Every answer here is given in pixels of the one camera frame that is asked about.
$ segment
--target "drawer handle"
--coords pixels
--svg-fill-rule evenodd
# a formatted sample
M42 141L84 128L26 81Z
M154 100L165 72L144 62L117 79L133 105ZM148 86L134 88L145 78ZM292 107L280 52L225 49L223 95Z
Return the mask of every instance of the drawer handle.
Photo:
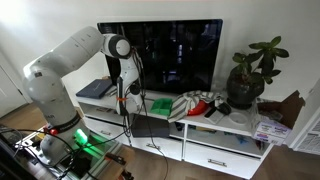
M153 144L150 144L150 143L147 143L147 145L146 145L147 147L151 147L151 148L154 148L154 149L158 149L158 150L160 150L160 146L155 146L155 145L153 145Z
M111 135L111 132L106 132L106 131L104 131L104 130L101 130L100 132L101 132L102 134L107 135L107 136L110 136L110 135Z
M220 161L216 161L216 160L213 160L213 159L208 159L208 163L212 163L212 164L216 164L216 165L219 165L219 166L227 167L226 163L220 162Z

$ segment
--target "potted plant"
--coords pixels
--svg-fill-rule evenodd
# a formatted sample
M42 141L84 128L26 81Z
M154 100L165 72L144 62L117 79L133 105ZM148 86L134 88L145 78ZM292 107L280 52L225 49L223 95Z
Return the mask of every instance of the potted plant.
M263 93L265 83L271 84L272 78L281 72L274 69L274 64L277 57L287 58L289 53L276 47L280 41L281 37L277 36L271 42L250 44L249 47L256 51L254 53L234 54L232 59L238 65L231 70L227 80L228 103L231 106L238 109L251 107L255 98Z

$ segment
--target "drawer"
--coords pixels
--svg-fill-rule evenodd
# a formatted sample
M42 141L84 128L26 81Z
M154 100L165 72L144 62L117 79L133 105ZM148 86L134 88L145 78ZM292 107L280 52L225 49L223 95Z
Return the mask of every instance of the drawer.
M217 171L250 179L261 161L232 152L186 143L185 161Z
M119 134L123 133L123 127L122 126L116 126L107 122L101 122L98 120L90 119L87 117L84 117L83 120L86 123L86 126L96 132L97 134L107 138L107 139L112 139L118 136ZM129 145L128 138L126 137L125 134L119 136L117 141Z
M154 147L151 138L131 138L132 146L158 155L162 154ZM167 157L181 161L182 141L164 138L153 138L157 148Z

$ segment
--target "green box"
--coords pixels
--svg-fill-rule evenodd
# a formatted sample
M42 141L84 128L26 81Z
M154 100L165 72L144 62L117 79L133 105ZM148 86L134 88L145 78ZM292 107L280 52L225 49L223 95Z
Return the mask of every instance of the green box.
M160 114L169 116L171 113L172 99L160 98L156 99L151 107L151 112L154 114Z

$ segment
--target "gray cloth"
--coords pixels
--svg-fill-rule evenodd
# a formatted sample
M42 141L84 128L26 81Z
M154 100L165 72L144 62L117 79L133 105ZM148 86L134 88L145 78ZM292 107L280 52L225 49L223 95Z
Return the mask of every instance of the gray cloth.
M172 104L171 114L168 117L169 123L178 121L188 114L190 109L195 108L199 101L210 103L214 100L213 92L190 91L178 96Z

